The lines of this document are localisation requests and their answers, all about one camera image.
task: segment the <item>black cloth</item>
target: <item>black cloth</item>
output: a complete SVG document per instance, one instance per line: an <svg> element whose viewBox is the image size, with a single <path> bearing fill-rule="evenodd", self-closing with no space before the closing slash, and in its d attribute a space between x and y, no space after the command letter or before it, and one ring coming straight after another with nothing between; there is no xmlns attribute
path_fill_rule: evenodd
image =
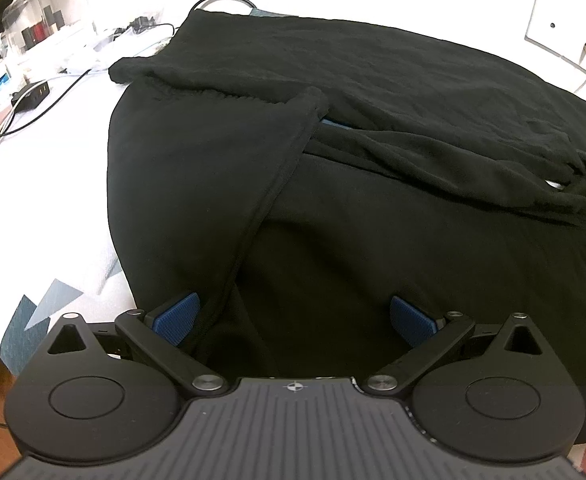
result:
<svg viewBox="0 0 586 480"><path fill-rule="evenodd" d="M586 388L583 100L403 30L202 10L110 74L132 81L110 125L113 242L140 308L200 294L182 347L204 364L365 376L408 349L397 294L478 322L527 312Z"/></svg>

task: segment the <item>blue textured pad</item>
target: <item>blue textured pad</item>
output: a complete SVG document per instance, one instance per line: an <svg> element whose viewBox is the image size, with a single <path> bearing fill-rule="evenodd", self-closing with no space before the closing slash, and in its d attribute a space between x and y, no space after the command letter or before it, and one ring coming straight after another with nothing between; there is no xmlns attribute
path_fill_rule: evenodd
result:
<svg viewBox="0 0 586 480"><path fill-rule="evenodd" d="M199 296L192 292L153 320L151 329L173 346L178 346L193 328L199 313Z"/></svg>
<svg viewBox="0 0 586 480"><path fill-rule="evenodd" d="M391 300L391 325L412 348L438 331L435 320L397 296Z"/></svg>

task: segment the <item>silver screw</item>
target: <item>silver screw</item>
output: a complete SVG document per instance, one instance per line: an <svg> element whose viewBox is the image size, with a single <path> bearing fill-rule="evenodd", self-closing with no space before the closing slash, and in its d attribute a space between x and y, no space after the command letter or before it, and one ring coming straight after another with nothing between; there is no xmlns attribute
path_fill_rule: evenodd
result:
<svg viewBox="0 0 586 480"><path fill-rule="evenodd" d="M390 375L373 375L369 377L367 384L371 390L376 392L388 392L397 388L397 379Z"/></svg>
<svg viewBox="0 0 586 480"><path fill-rule="evenodd" d="M224 385L224 379L217 375L200 375L193 380L193 386L203 392L214 392Z"/></svg>

